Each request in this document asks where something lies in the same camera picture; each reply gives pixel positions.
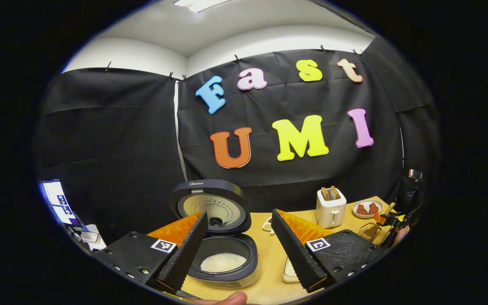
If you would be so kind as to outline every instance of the yellow letter m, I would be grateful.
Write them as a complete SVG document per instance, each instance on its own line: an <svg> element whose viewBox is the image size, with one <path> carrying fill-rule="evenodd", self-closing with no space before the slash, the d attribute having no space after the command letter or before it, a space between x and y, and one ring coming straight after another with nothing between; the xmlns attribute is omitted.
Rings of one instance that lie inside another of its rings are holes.
<svg viewBox="0 0 488 305"><path fill-rule="evenodd" d="M301 158L304 156L308 143L310 143L308 156L314 157L328 154L329 148L325 146L321 132L321 121L321 116L307 116L302 124L302 131L298 131L290 120L277 120L272 123L272 127L278 131L280 140L280 154L277 155L277 159L287 161L295 158L295 154L291 152L289 144Z"/></svg>

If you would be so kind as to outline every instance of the human hand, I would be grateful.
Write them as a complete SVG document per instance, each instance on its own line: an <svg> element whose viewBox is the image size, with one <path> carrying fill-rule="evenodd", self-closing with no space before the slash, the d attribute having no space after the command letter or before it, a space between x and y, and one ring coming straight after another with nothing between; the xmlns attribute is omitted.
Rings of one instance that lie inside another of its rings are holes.
<svg viewBox="0 0 488 305"><path fill-rule="evenodd" d="M404 228L401 228L396 234L395 241L393 242L393 246L397 245L401 241L401 239L404 238L406 234L408 234L409 230L410 230L409 226L405 226Z"/></svg>
<svg viewBox="0 0 488 305"><path fill-rule="evenodd" d="M222 301L215 301L213 299L192 299L190 297L186 297L184 299L190 300L199 305L258 305L246 303L248 296L242 291L237 291Z"/></svg>

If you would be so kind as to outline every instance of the letter f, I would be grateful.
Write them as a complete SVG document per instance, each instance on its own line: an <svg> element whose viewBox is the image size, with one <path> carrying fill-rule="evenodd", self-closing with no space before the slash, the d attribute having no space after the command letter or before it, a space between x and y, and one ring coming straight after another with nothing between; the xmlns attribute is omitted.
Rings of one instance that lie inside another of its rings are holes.
<svg viewBox="0 0 488 305"><path fill-rule="evenodd" d="M219 99L216 95L223 95L223 88L218 85L222 78L219 76L214 76L209 81L205 83L201 88L199 88L196 92L196 96L201 96L205 103L208 105L208 112L209 114L213 114L216 112L223 104L225 104L225 99Z"/></svg>

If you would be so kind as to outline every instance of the white toaster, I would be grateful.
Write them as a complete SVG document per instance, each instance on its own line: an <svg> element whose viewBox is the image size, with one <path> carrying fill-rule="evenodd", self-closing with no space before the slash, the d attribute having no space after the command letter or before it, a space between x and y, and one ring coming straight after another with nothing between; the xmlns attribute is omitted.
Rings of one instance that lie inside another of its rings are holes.
<svg viewBox="0 0 488 305"><path fill-rule="evenodd" d="M339 226L344 220L346 199L339 189L335 189L340 195L339 199L325 200L322 190L317 191L316 222L323 228ZM335 193L331 189L327 189L327 192L329 198L335 197Z"/></svg>

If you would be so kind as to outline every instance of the rice cooker lid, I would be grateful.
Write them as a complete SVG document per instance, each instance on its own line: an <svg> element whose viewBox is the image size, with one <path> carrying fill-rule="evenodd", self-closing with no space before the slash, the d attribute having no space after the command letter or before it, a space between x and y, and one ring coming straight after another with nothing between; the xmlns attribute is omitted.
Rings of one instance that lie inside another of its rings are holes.
<svg viewBox="0 0 488 305"><path fill-rule="evenodd" d="M170 194L172 211L186 217L207 211L210 235L231 235L247 231L251 224L242 190L219 179L203 179L180 183Z"/></svg>

